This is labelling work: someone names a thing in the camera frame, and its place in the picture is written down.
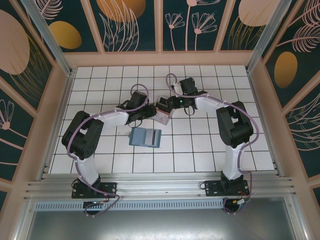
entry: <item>white leaf illustration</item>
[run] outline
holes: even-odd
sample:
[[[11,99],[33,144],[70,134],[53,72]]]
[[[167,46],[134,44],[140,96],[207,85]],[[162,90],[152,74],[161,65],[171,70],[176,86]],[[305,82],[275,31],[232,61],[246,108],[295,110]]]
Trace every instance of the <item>white leaf illustration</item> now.
[[[284,41],[278,44],[277,47],[287,43],[292,43],[295,52],[310,53],[311,50],[316,48],[317,44],[320,43],[320,25],[304,25],[300,27],[296,31],[293,39]]]
[[[139,44],[139,26],[134,12],[128,9],[124,2],[122,2],[122,8],[115,0],[111,0],[111,4],[105,0],[101,3],[103,10],[110,16],[105,18],[100,14],[104,25],[105,50],[107,52],[135,51]]]
[[[53,20],[63,8],[62,0],[34,0],[42,17]]]

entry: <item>white tile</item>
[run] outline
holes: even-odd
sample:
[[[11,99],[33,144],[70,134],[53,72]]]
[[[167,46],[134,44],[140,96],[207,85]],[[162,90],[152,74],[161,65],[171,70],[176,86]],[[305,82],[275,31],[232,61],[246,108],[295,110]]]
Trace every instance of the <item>white tile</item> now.
[[[154,78],[154,89],[155,90],[168,90],[165,77]]]
[[[120,90],[121,89],[122,78],[107,78],[105,82],[104,90]]]
[[[212,152],[194,153],[194,167],[196,172],[214,172],[215,161]]]
[[[109,128],[102,128],[101,136],[115,136],[117,128],[109,127]]]
[[[233,76],[247,76],[245,66],[230,66]]]
[[[66,147],[62,144],[62,137],[59,137],[58,143],[57,143],[57,148],[55,153],[56,154],[67,154],[67,149]]]
[[[154,128],[154,120],[153,119],[144,119],[139,128],[145,129],[153,129]]]
[[[209,134],[209,124],[206,118],[192,118],[190,122],[192,134]]]
[[[131,88],[138,83],[137,77],[124,77],[122,78],[121,90],[131,90]]]
[[[63,136],[65,132],[67,131],[68,127],[71,124],[71,120],[64,120],[61,128],[61,133],[60,135]]]
[[[185,75],[187,77],[201,77],[200,66],[184,66]]]
[[[101,112],[103,113],[103,112],[111,111],[111,110],[115,109],[116,106],[117,106],[117,104],[104,104],[104,105],[102,105]]]
[[[212,141],[212,149],[214,152],[225,152],[226,151],[226,145],[222,141],[219,134],[212,134],[211,141]]]
[[[112,173],[113,154],[95,154],[94,164],[98,174]]]
[[[214,157],[215,170],[217,172],[222,171],[222,169],[224,168],[224,165],[225,165],[226,153],[225,152],[214,152],[213,157]]]
[[[254,121],[256,122],[256,124],[258,125],[258,128],[259,128],[259,133],[263,134],[264,133],[264,129],[262,127],[262,123],[261,123],[261,120],[259,117],[254,117],[253,118]],[[253,127],[253,133],[256,134],[257,133],[257,130],[256,130],[256,127],[253,123],[252,124],[252,127]]]
[[[123,104],[125,101],[131,99],[131,92],[130,90],[122,90],[120,95],[120,103]]]
[[[244,152],[241,169],[243,171],[255,171],[256,170],[254,158],[252,156],[251,151]]]
[[[245,102],[244,107],[246,112],[251,116],[251,117],[259,117],[258,109],[255,103],[251,102]]]
[[[160,122],[154,121],[154,129],[160,129],[161,135],[171,135],[172,134],[172,126],[171,120],[167,125],[161,124]]]
[[[153,173],[154,155],[153,154],[134,154],[133,172],[134,173]]]
[[[173,119],[188,119],[189,116],[187,114],[190,114],[189,109],[186,108],[185,110],[183,108],[175,109],[172,115]]]
[[[173,144],[172,144],[172,135],[161,136],[160,147],[155,147],[153,150],[155,153],[172,153]]]
[[[207,112],[204,110],[195,109],[194,114],[191,115],[190,118],[191,119],[207,118]]]
[[[251,89],[237,89],[239,101],[243,103],[254,103],[254,95],[252,94]]]
[[[191,153],[192,151],[191,135],[173,135],[174,153]]]
[[[195,153],[212,152],[210,135],[192,135],[192,145]]]
[[[138,66],[124,66],[122,77],[123,78],[138,77]]]
[[[247,76],[234,76],[233,79],[237,89],[251,89]]]
[[[232,76],[218,76],[220,89],[235,89],[235,83]]]
[[[215,70],[218,77],[232,76],[230,66],[215,66]]]
[[[91,78],[89,91],[103,91],[105,90],[105,78]]]
[[[139,77],[153,77],[154,66],[139,66]]]
[[[72,91],[69,105],[82,105],[86,103],[87,92],[86,91]]]
[[[253,158],[257,171],[274,170],[274,164],[268,151],[253,151]]]
[[[172,119],[173,134],[191,134],[189,119]]]
[[[129,145],[128,136],[117,136],[115,138],[115,154],[132,154],[134,152],[134,146]]]
[[[73,159],[68,155],[55,155],[51,168],[51,174],[69,174]]]
[[[115,174],[132,173],[133,154],[115,154],[112,172]]]
[[[84,108],[85,108],[84,105],[68,105],[64,119],[65,120],[74,119],[76,113],[79,111],[83,111]]]
[[[211,134],[219,134],[219,125],[217,118],[209,118],[209,128]]]
[[[107,78],[122,78],[123,66],[109,66]]]
[[[154,89],[154,78],[153,77],[139,77],[138,84],[144,85],[148,90]],[[138,86],[138,90],[145,90],[143,86]]]
[[[155,153],[154,154],[154,172],[172,173],[174,171],[173,153]]]
[[[76,79],[87,79],[91,78],[92,66],[81,66],[78,67],[75,78]]]
[[[250,137],[250,141],[255,139],[256,134],[253,134]],[[252,151],[268,151],[268,144],[266,140],[266,136],[264,134],[259,134],[259,138],[256,142],[254,142],[251,146]]]
[[[238,101],[237,91],[235,89],[221,89],[222,100],[228,103],[234,103]]]
[[[155,77],[165,77],[169,73],[169,66],[154,66]]]
[[[152,154],[153,152],[153,147],[134,146],[134,154]]]
[[[194,172],[194,156],[192,153],[175,153],[174,154],[174,171],[175,172]]]
[[[98,146],[96,147],[96,154],[113,154],[115,149],[115,136],[101,136]]]
[[[200,66],[202,77],[215,77],[217,76],[215,66]]]
[[[85,104],[102,104],[104,98],[104,91],[88,91]]]
[[[103,104],[119,104],[120,91],[106,91],[103,96]]]
[[[201,91],[204,89],[203,85],[202,85],[202,77],[200,76],[192,76],[193,80],[194,80],[194,84],[196,86],[196,88],[198,89],[198,91]]]
[[[107,66],[94,66],[92,70],[91,78],[106,78],[107,77]]]
[[[170,98],[170,90],[154,90],[154,102],[157,102],[159,97],[163,97],[165,99]]]
[[[203,76],[202,83],[204,90],[219,89],[218,78],[216,76]]]
[[[76,78],[73,82],[72,91],[88,91],[90,78]]]
[[[170,73],[177,77],[186,77],[185,66],[170,66]]]
[[[205,91],[211,96],[214,97],[216,99],[220,99],[221,100],[221,94],[220,94],[220,90],[219,89],[210,89],[210,90],[206,90]]]
[[[99,113],[101,113],[101,104],[100,105],[85,105],[84,111],[87,114],[99,114]]]

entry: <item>dark green panel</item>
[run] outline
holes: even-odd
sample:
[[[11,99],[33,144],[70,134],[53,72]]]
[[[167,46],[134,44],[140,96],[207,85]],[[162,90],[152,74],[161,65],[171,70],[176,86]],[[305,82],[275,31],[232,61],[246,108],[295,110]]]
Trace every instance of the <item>dark green panel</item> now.
[[[108,26],[111,29],[111,32],[114,36],[118,36],[118,41],[116,44],[110,44],[109,49],[104,44],[104,50],[106,52],[132,52],[132,51],[155,51],[156,50],[156,33],[155,33],[155,6],[154,0],[140,0],[145,1],[145,10],[143,14],[136,19],[137,27],[130,27],[130,24],[125,26],[125,31],[123,31],[123,23],[117,28],[117,24],[113,20],[109,20]],[[100,33],[102,42],[107,42],[104,39],[112,39],[112,37],[105,38],[105,24],[104,20],[108,20],[108,17],[101,11],[97,4],[97,0],[90,0],[92,11],[95,17],[95,21]],[[128,33],[138,33],[139,36],[135,35],[134,38],[131,38]],[[126,36],[126,41],[122,44],[123,41],[120,41]]]
[[[320,174],[320,84],[285,117],[306,174]]]
[[[0,112],[0,178],[11,181],[34,118],[1,89]]]
[[[286,11],[286,14],[282,18],[278,28],[274,32],[274,34],[273,34],[272,38],[270,39],[268,45],[266,46],[265,50],[263,51],[262,58],[264,58],[265,55],[267,54],[269,48],[271,47],[272,43],[274,42],[276,36],[278,35],[279,31],[281,30],[282,26],[284,25],[285,21],[287,20],[288,15],[290,14],[292,8],[295,6],[296,3],[297,3],[297,0],[292,0],[292,2],[290,3],[290,6],[289,6],[288,10]]]
[[[185,51],[186,50],[186,29],[188,51],[212,51],[218,35],[221,19],[224,14],[226,1],[207,0],[209,4],[190,6],[185,0],[164,0],[163,1],[163,50]],[[195,33],[195,29],[208,32]]]
[[[239,18],[240,2],[241,0],[235,2],[221,50],[253,50],[265,28],[265,25],[247,26],[241,22]]]
[[[52,65],[8,0],[0,1],[0,10],[10,14],[22,25],[28,35],[31,50],[28,65],[22,73],[13,75],[0,69],[0,77],[12,86],[31,106],[37,109],[52,70]]]
[[[320,187],[314,188],[313,192],[314,192],[315,198],[316,198],[316,200],[319,204],[319,207],[320,207]]]
[[[304,19],[301,17],[305,12],[305,7],[308,1],[304,1],[300,9],[298,10],[297,14],[294,17],[293,22],[285,31],[283,37],[279,41],[279,44],[274,49],[272,55],[268,59],[266,63],[266,68],[269,72],[270,78],[272,80],[274,89],[277,93],[281,106],[284,107],[305,85],[306,83],[320,70],[319,65],[319,54],[320,54],[320,46],[318,44],[319,40],[317,38],[317,34],[319,35],[319,27],[320,21],[319,18],[316,18],[313,14],[307,16],[311,17],[317,23],[314,26],[311,26],[310,29],[311,33],[306,35],[301,35],[299,38],[305,39],[306,41],[309,39],[314,41],[314,43],[308,45],[312,45],[313,48],[307,47],[305,51],[302,51],[302,46],[304,45],[305,41],[299,43],[299,47],[293,44],[297,43],[297,41],[293,41],[295,38],[295,34],[299,29],[303,29],[307,27]],[[320,15],[320,11],[317,8],[316,14]],[[277,60],[281,54],[284,52],[291,53],[291,56],[296,59],[297,61],[297,71],[296,74],[291,82],[285,88],[281,88],[277,85],[275,79],[275,67]],[[290,65],[285,65],[278,62],[279,69],[283,69],[283,72],[289,72],[291,70]]]
[[[0,191],[0,213],[1,213],[2,207],[5,203],[6,196],[7,196],[7,193],[5,191]]]

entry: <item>small box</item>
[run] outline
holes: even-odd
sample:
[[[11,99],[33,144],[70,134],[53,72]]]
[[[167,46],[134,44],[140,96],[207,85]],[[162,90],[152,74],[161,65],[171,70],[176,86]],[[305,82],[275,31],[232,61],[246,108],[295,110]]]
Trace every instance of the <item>small box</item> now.
[[[159,148],[161,139],[160,129],[135,127],[129,135],[129,145],[147,148]]]

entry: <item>white flower illustration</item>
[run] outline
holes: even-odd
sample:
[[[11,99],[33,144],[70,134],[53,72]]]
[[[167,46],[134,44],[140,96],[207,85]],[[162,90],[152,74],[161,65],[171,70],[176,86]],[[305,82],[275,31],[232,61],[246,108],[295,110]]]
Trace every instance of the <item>white flower illustration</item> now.
[[[185,22],[183,21],[183,17],[181,16],[181,13],[179,14],[174,13],[172,14],[172,16],[170,13],[167,13],[165,15],[165,20],[168,23],[168,26],[170,29],[180,28],[185,25]]]

